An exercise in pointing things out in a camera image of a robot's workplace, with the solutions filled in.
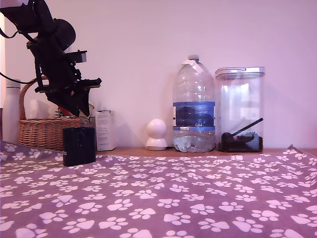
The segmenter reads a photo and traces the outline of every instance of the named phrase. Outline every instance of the wooden shelf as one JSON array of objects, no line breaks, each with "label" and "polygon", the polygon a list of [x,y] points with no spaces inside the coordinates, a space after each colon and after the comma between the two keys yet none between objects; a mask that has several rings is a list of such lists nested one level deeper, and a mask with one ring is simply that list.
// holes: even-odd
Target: wooden shelf
[{"label": "wooden shelf", "polygon": [[[263,154],[272,154],[284,151],[285,149],[263,149]],[[301,149],[305,153],[317,156],[317,149]],[[150,151],[145,148],[115,148],[112,151],[97,151],[99,155],[131,155],[131,156],[158,156],[158,157],[181,157],[181,156],[207,156],[207,155],[248,155],[261,153],[224,153],[220,151],[210,151],[205,153],[183,153],[175,149],[167,149],[162,151]]]}]

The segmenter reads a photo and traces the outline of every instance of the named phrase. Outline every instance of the purple fabric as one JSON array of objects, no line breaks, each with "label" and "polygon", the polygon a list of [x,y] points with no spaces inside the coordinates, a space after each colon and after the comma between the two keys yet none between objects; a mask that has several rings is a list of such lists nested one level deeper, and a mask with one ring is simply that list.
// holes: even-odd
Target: purple fabric
[{"label": "purple fabric", "polygon": [[312,238],[317,158],[97,156],[1,142],[1,237]]}]

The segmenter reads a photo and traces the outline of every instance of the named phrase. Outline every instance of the cardboard box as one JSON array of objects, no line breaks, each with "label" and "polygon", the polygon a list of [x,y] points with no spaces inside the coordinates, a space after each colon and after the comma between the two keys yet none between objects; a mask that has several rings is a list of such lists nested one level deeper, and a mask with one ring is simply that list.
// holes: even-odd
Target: cardboard box
[{"label": "cardboard box", "polygon": [[97,150],[113,150],[116,147],[114,112],[109,110],[96,112]]}]

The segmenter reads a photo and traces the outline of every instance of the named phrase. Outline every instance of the wicker basket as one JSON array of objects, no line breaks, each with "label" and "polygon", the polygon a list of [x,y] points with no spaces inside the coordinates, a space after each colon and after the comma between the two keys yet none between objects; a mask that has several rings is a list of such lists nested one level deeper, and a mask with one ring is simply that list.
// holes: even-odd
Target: wicker basket
[{"label": "wicker basket", "polygon": [[22,145],[63,150],[63,128],[80,126],[79,118],[26,119],[24,96],[26,91],[36,82],[23,87],[20,93],[19,143]]}]

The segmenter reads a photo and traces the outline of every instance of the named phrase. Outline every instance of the black mug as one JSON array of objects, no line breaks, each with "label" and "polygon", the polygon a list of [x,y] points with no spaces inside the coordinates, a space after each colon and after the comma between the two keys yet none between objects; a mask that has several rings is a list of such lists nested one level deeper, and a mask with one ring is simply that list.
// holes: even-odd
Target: black mug
[{"label": "black mug", "polygon": [[69,127],[63,129],[63,164],[75,166],[96,161],[96,129]]}]

